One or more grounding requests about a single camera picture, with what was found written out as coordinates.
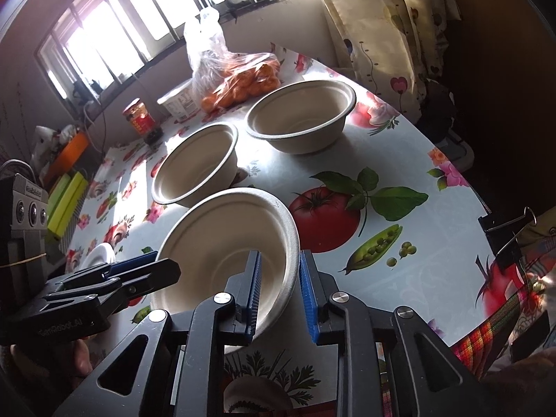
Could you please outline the left hand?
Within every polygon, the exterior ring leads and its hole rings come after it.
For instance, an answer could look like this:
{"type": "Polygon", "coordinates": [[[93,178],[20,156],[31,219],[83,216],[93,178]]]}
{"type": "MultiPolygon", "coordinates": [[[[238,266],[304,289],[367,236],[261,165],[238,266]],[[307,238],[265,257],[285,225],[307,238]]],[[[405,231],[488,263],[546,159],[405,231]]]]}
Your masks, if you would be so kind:
{"type": "Polygon", "coordinates": [[[51,374],[61,374],[61,377],[69,379],[84,378],[93,370],[89,348],[82,339],[35,347],[12,344],[9,353],[26,378],[47,379],[51,374]]]}

